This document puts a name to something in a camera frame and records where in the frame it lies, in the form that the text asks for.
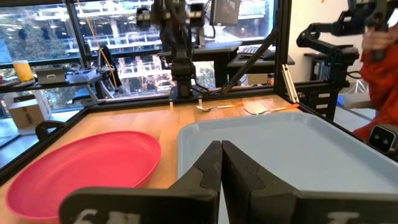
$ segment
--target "utensil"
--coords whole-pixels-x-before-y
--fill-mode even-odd
[[[135,131],[84,138],[35,161],[11,184],[6,205],[17,216],[55,222],[62,200],[83,187],[142,187],[161,157],[159,142]]]
[[[214,108],[222,109],[222,108],[234,108],[234,107],[240,107],[240,106],[244,106],[244,103],[238,103],[238,104],[235,104],[235,105],[227,105],[227,106],[214,106],[214,107],[211,107],[211,108],[205,108],[205,107],[202,107],[202,106],[197,106],[197,108],[199,110],[201,110],[201,111],[209,112],[209,111],[211,111]]]
[[[248,112],[248,113],[251,114],[251,115],[262,115],[262,114],[264,114],[264,113],[266,113],[266,112],[270,112],[270,113],[271,113],[271,112],[282,111],[282,110],[290,110],[290,109],[298,108],[299,106],[300,106],[300,105],[299,105],[298,103],[294,103],[294,104],[289,105],[289,106],[284,106],[284,107],[280,107],[280,108],[265,110],[265,111],[260,112],[260,113],[252,113],[252,112],[250,112],[250,111],[248,111],[248,110],[246,110],[246,109],[244,109],[244,108],[243,108],[243,110],[246,111],[246,112]]]

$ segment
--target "orange handle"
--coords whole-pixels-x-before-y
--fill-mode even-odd
[[[281,108],[276,108],[276,109],[271,109],[269,110],[270,112],[275,112],[275,111],[282,111],[282,110],[290,110],[290,109],[294,109],[294,108],[298,108],[300,105],[298,103],[294,103],[292,105],[289,106],[284,106]]]
[[[244,103],[238,103],[235,105],[228,105],[228,106],[217,106],[217,108],[234,108],[234,107],[240,107],[240,106],[244,106]]]

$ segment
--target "wall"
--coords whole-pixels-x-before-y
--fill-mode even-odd
[[[296,65],[290,68],[295,82],[308,81],[310,79],[310,60],[303,55],[307,52],[316,52],[312,49],[298,48],[296,39],[299,34],[313,22],[335,22],[340,13],[347,10],[347,0],[292,0],[292,17],[290,23],[289,55],[295,60]],[[330,34],[322,34],[321,40],[343,45],[354,44],[361,51],[361,35],[349,37],[333,37]],[[359,70],[359,60],[349,70]]]

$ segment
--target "person's hand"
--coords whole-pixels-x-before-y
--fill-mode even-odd
[[[396,38],[390,32],[376,32],[370,28],[363,36],[362,49],[365,52],[384,50],[393,45]]]

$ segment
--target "plastic tray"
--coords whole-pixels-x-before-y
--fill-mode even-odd
[[[178,137],[181,177],[214,140],[229,140],[296,189],[398,194],[398,164],[326,121],[275,113],[193,123]],[[223,194],[220,223],[227,223]]]
[[[82,70],[77,71],[74,74],[67,75],[67,80],[70,83],[88,82],[97,76],[97,71],[92,70]]]

